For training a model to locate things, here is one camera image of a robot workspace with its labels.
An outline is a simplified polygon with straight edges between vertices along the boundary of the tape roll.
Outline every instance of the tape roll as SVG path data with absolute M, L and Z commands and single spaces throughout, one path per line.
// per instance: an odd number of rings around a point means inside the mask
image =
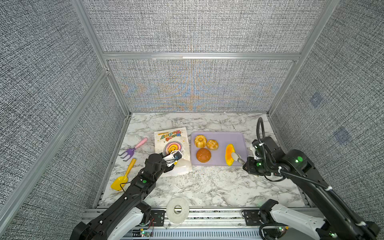
M 180 213 L 175 213 L 176 206 L 181 207 Z M 167 217 L 173 223 L 182 223 L 187 219 L 189 215 L 189 204 L 188 202 L 181 197 L 175 197 L 171 199 L 167 204 Z

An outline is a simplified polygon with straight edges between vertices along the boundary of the toy food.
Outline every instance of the toy food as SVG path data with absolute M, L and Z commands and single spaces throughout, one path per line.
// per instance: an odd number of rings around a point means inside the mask
M 207 142 L 207 148 L 211 149 L 211 150 L 216 150 L 218 149 L 218 143 L 216 140 L 209 140 Z
M 228 166 L 231 166 L 234 162 L 234 159 L 231 156 L 233 152 L 235 152 L 235 148 L 232 144 L 228 144 L 227 148 L 225 149 L 225 161 L 227 162 Z
M 196 147 L 205 147 L 206 145 L 207 145 L 207 139 L 204 137 L 204 135 L 198 135 L 195 138 Z
M 200 162 L 208 162 L 211 159 L 211 152 L 206 148 L 201 148 L 197 151 L 196 158 Z

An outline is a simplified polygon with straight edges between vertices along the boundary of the dark spot on wall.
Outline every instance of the dark spot on wall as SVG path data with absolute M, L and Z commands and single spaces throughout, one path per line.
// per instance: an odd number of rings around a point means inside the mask
M 351 141 L 351 135 L 344 127 L 339 127 L 336 131 L 334 131 L 333 136 L 340 145 Z
M 320 103 L 321 103 L 322 100 L 323 100 L 323 98 L 321 97 L 320 93 L 319 92 L 315 92 L 313 94 L 313 96 L 311 97 L 310 102 L 312 103 L 312 106 L 314 108 L 318 108 L 320 106 Z

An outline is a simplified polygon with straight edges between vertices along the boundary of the textured wall panel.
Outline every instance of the textured wall panel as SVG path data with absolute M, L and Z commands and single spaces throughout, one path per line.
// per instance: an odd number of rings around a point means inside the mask
M 105 79 L 1 239 L 69 239 L 92 207 L 124 118 Z
M 272 121 L 345 202 L 384 228 L 384 2 L 341 0 Z
M 300 52 L 326 0 L 84 0 L 105 51 Z
M 256 111 L 268 107 L 289 60 L 110 60 L 132 111 Z
M 69 0 L 0 4 L 0 207 L 101 71 Z

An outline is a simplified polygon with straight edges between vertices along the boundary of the workstation enclosure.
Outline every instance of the workstation enclosure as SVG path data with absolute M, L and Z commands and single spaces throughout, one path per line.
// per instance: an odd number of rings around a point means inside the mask
M 384 227 L 383 1 L 5 0 L 0 14 L 1 239 L 69 239 L 149 112 L 267 113 L 285 152 Z

